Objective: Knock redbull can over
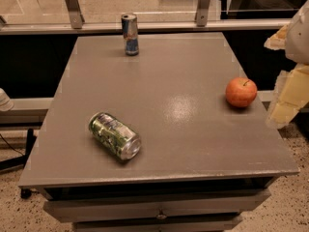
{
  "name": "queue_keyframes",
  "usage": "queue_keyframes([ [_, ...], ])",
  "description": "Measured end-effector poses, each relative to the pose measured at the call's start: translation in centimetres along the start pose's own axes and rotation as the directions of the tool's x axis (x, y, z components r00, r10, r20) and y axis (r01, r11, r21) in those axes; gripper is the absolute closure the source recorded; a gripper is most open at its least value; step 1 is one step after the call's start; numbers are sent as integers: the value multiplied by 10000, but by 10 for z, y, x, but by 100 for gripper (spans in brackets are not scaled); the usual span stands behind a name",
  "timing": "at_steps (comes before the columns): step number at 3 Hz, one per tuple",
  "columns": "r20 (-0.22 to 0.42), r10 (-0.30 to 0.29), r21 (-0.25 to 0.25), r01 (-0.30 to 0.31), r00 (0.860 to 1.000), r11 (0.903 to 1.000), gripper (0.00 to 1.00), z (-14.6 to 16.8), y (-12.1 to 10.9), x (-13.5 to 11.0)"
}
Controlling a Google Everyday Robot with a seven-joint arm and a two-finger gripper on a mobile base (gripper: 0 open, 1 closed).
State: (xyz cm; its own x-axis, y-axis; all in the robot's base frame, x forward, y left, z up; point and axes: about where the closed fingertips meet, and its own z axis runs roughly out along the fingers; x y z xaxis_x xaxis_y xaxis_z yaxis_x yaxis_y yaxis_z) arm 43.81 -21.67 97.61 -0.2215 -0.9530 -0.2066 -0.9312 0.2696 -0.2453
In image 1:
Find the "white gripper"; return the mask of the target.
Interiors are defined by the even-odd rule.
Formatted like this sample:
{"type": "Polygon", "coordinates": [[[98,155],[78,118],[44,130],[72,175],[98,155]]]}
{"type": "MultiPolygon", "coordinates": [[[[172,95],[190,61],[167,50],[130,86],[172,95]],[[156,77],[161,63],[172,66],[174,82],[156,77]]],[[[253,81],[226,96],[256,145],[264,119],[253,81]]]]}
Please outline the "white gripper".
{"type": "Polygon", "coordinates": [[[286,57],[296,63],[290,72],[277,76],[273,98],[267,110],[266,124],[282,129],[309,102],[309,0],[298,10],[290,24],[267,38],[264,47],[285,49],[286,57]]]}

